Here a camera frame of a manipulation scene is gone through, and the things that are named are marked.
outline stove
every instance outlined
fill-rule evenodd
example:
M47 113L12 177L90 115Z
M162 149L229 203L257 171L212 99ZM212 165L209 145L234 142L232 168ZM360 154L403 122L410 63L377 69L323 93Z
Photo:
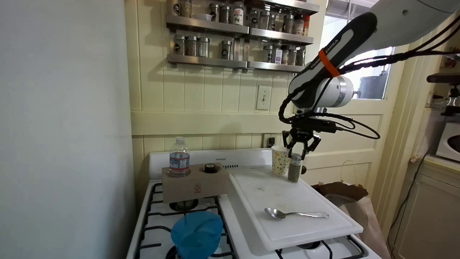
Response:
M239 151L195 151L192 164L221 162L229 172L246 167L267 167L272 162L271 149ZM278 250L255 250L254 240L244 227L239 211L235 210L232 197L206 197L183 203L166 204L163 201L162 168L169 165L167 152L150 154L150 184L144 195L136 231L127 259L170 259L179 257L172 240L172 228L188 213L212 211L223 218L225 227L221 244L212 257L223 259L330 259L330 257L369 257L379 256L357 236L318 240L303 246Z

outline metal shelf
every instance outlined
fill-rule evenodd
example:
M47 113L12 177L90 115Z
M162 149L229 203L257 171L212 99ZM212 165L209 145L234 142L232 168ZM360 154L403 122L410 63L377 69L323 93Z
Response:
M320 5L310 3L311 0L307 0L307 1L301 1L301 0L262 0L262 1L304 10L308 14L314 14L314 13L320 11Z
M249 62L249 67L259 70L280 70L280 72L292 72L298 73L304 69L304 66L291 66L281 63L268 63L268 62Z
M202 64L202 66L221 66L221 67L234 67L234 69L248 69L248 62L228 60L228 59L211 59L199 56L182 56L182 54L169 54L170 63L186 63L186 64Z
M170 28L219 31L222 34L249 34L248 26L182 17L182 16L175 16L173 13L167 14L167 26Z
M291 43L298 43L298 44L313 44L314 43L314 37L305 37L303 34L291 34L291 33L265 30L265 28L257 28L257 27L252 27L249 34L255 36L255 37L284 40L284 41L291 41Z

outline blue plastic container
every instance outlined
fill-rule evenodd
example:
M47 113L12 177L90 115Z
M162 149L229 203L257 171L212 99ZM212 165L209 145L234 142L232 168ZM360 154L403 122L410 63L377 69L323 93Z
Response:
M172 239L182 259L209 259L219 246L223 223L211 211L190 213L172 230Z

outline beige wall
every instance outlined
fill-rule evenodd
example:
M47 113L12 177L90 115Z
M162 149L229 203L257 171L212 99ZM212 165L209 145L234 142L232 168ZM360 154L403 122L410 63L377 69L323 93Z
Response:
M169 151L177 135L190 149L208 149L261 148L264 134L280 134L285 125L277 113L292 77L169 64L166 5L166 0L126 0L139 201L149 181L146 155ZM321 37L324 7L314 16L311 36ZM310 54L318 50L315 40ZM272 86L269 110L257 110L258 85Z

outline spoon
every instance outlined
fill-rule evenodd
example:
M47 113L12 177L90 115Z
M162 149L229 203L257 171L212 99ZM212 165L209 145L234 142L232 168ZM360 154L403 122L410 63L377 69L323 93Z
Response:
M287 216L291 216L291 214L297 214L297 216L301 216L301 217L313 217L313 218L328 218L330 214L328 213L324 213L324 211L315 211L315 213L300 213L300 211L291 211L291 213L284 213L275 207L267 207L265 211L268 214L271 214L274 218L285 218Z

